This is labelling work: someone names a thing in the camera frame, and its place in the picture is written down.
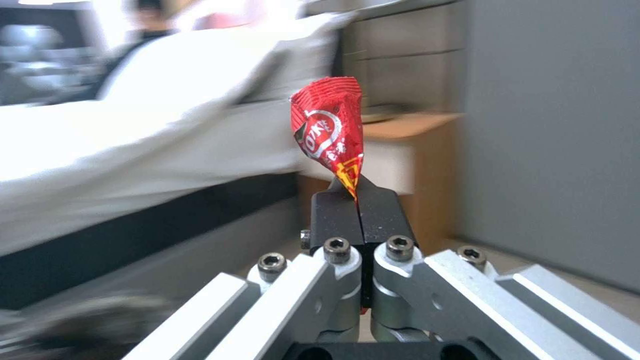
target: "candy wrapper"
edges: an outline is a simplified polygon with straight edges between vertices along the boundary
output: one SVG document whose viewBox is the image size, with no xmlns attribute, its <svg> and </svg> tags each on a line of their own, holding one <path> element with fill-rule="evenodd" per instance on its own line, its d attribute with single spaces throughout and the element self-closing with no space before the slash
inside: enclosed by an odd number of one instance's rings
<svg viewBox="0 0 640 360">
<path fill-rule="evenodd" d="M 291 97 L 291 129 L 300 149 L 331 170 L 356 201 L 364 157 L 361 98 L 355 78 L 324 78 Z"/>
</svg>

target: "wooden nightstand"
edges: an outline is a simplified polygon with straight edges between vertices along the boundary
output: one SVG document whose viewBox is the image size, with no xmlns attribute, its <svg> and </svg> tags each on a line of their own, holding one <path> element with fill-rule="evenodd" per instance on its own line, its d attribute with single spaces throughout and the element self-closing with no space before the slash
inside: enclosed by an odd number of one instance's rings
<svg viewBox="0 0 640 360">
<path fill-rule="evenodd" d="M 455 205 L 455 113 L 415 113 L 364 125 L 362 173 L 398 193 L 425 254 L 447 247 Z M 332 173 L 303 162 L 300 197 L 308 221 L 311 196 L 325 190 Z"/>
</svg>

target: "bolt head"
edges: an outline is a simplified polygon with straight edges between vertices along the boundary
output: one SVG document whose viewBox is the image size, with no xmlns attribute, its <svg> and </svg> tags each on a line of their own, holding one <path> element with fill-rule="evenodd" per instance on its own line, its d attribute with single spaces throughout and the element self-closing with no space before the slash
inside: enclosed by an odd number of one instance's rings
<svg viewBox="0 0 640 360">
<path fill-rule="evenodd" d="M 393 235 L 387 240 L 387 256 L 395 261 L 409 261 L 413 258 L 413 240 L 403 235 Z"/>
<path fill-rule="evenodd" d="M 477 247 L 473 247 L 471 245 L 461 246 L 456 250 L 456 253 L 462 260 L 477 268 L 482 269 L 486 264 L 486 256 L 484 252 Z"/>
<path fill-rule="evenodd" d="M 328 238 L 323 250 L 325 260 L 331 264 L 344 264 L 351 256 L 351 244 L 344 238 Z"/>
<path fill-rule="evenodd" d="M 302 250 L 311 249 L 311 230 L 304 229 L 300 231 L 300 248 Z"/>
<path fill-rule="evenodd" d="M 273 282 L 287 268 L 287 259 L 277 252 L 269 252 L 258 259 L 258 273 L 260 278 Z"/>
</svg>

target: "wooden tabletop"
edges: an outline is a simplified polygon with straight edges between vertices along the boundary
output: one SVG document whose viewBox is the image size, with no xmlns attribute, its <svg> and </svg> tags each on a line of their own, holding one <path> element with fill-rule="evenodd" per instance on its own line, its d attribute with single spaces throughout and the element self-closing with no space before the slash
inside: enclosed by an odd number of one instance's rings
<svg viewBox="0 0 640 360">
<path fill-rule="evenodd" d="M 364 124 L 366 140 L 398 141 L 424 134 L 461 117 L 459 113 L 412 113 L 393 120 Z"/>
</svg>

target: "gray wall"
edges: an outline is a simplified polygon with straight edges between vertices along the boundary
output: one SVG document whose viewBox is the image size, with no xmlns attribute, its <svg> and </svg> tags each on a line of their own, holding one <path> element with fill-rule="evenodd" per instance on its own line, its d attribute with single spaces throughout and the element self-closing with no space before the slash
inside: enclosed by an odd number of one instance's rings
<svg viewBox="0 0 640 360">
<path fill-rule="evenodd" d="M 640 291 L 640 1 L 469 5 L 459 233 Z"/>
</svg>

